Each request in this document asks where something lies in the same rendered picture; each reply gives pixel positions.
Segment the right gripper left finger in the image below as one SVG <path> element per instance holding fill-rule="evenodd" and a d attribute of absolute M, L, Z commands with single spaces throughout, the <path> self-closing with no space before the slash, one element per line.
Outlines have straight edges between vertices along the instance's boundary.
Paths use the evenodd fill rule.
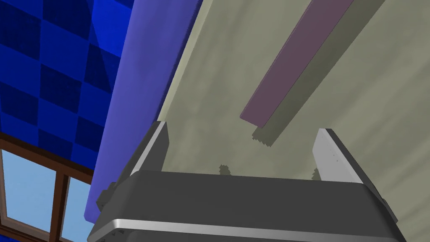
<path fill-rule="evenodd" d="M 154 122 L 131 157 L 130 175 L 140 170 L 161 171 L 169 143 L 167 122 Z"/>

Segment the brown framed window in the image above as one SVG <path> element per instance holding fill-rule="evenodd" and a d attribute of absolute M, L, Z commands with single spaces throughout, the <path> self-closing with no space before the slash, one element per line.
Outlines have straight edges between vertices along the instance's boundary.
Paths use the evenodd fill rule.
<path fill-rule="evenodd" d="M 0 235 L 21 242 L 87 242 L 93 171 L 0 132 Z"/>

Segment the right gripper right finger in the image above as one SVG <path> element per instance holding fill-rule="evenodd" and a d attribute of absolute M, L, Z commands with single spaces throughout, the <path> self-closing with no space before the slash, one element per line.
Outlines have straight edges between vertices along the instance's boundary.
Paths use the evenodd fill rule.
<path fill-rule="evenodd" d="M 361 183 L 374 188 L 332 129 L 318 130 L 312 153 L 323 181 Z"/>

